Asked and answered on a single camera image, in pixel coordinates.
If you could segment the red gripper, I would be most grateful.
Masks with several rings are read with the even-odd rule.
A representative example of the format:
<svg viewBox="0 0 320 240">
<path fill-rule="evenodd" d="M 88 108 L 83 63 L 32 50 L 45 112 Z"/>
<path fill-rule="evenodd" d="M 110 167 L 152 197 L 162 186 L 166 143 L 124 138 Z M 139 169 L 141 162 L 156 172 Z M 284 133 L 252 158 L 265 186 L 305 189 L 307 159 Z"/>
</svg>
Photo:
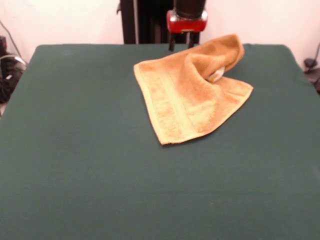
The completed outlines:
<svg viewBox="0 0 320 240">
<path fill-rule="evenodd" d="M 175 49 L 175 34 L 189 32 L 188 48 L 194 47 L 195 33 L 203 32 L 207 26 L 208 13 L 204 10 L 197 19 L 187 19 L 179 17 L 175 10 L 166 13 L 167 29 L 170 32 L 168 50 L 173 52 Z"/>
</svg>

